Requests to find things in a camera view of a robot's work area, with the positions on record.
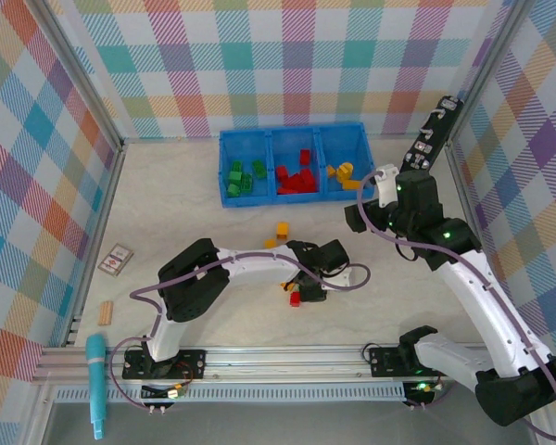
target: blue plastic organizer tray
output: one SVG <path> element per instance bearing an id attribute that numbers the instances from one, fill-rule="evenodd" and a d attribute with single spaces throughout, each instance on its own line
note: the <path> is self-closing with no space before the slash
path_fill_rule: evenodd
<path id="1" fill-rule="evenodd" d="M 337 201 L 356 199 L 356 190 L 343 190 L 335 179 L 328 179 L 327 166 L 335 169 L 344 162 L 354 165 L 351 179 L 360 180 L 374 169 L 373 156 L 362 123 L 321 124 L 302 127 L 275 127 L 221 132 L 219 156 L 219 188 L 223 207 L 253 207 L 298 202 Z M 316 193 L 278 195 L 280 188 L 276 167 L 284 165 L 288 174 L 306 166 L 299 164 L 301 149 L 311 152 L 307 166 L 318 185 Z M 239 197 L 229 197 L 229 172 L 233 162 L 243 164 L 243 173 L 253 175 L 253 191 Z M 266 165 L 267 178 L 258 179 L 253 172 L 253 161 Z M 363 198 L 373 196 L 374 186 L 367 184 Z"/>

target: plaid fabric backdrop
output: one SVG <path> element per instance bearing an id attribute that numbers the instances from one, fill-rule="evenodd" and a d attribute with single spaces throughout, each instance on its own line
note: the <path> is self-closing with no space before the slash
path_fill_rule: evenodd
<path id="1" fill-rule="evenodd" d="M 511 2 L 50 0 L 118 127 L 141 138 L 334 121 L 417 132 L 469 88 Z"/>
<path id="2" fill-rule="evenodd" d="M 538 0 L 456 145 L 497 277 L 556 350 L 556 0 Z"/>
<path id="3" fill-rule="evenodd" d="M 63 327 L 112 157 L 23 1 L 0 1 L 0 444 Z"/>

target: teal marker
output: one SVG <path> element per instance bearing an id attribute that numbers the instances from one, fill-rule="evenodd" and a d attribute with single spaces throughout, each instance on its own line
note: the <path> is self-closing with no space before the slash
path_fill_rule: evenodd
<path id="1" fill-rule="evenodd" d="M 94 334 L 86 339 L 86 361 L 89 367 L 89 402 L 91 423 L 95 440 L 104 436 L 104 423 L 107 415 L 107 389 L 105 387 L 105 339 Z"/>

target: white table surface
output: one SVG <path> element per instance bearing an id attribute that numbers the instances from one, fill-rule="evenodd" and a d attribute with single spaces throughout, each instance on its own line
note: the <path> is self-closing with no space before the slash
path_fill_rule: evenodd
<path id="1" fill-rule="evenodd" d="M 411 139 L 371 141 L 375 165 L 399 165 Z M 344 218 L 350 202 L 224 209 L 217 170 L 218 141 L 136 144 L 128 149 L 107 222 L 99 260 L 116 244 L 134 250 L 117 277 L 95 270 L 76 346 L 94 333 L 113 346 L 150 331 L 155 311 L 128 294 L 155 284 L 158 269 L 200 237 L 217 247 L 262 249 L 279 221 L 290 239 L 319 245 L 339 239 L 353 262 L 367 264 L 371 282 L 348 292 L 329 292 L 323 303 L 292 308 L 276 286 L 227 289 L 185 336 L 192 346 L 287 346 L 397 342 L 408 330 L 430 324 L 455 341 L 480 336 L 460 303 L 422 260 L 407 262 L 376 235 L 351 232 Z M 446 216 L 463 217 L 449 166 L 441 154 L 432 174 Z M 158 299 L 156 293 L 150 294 Z M 99 305 L 113 300 L 113 321 L 98 326 Z"/>

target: small wooden stick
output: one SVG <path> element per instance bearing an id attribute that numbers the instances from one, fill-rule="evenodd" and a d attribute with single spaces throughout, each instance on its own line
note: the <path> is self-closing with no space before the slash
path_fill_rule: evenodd
<path id="1" fill-rule="evenodd" d="M 99 310 L 99 326 L 109 326 L 113 316 L 113 301 L 103 301 Z"/>

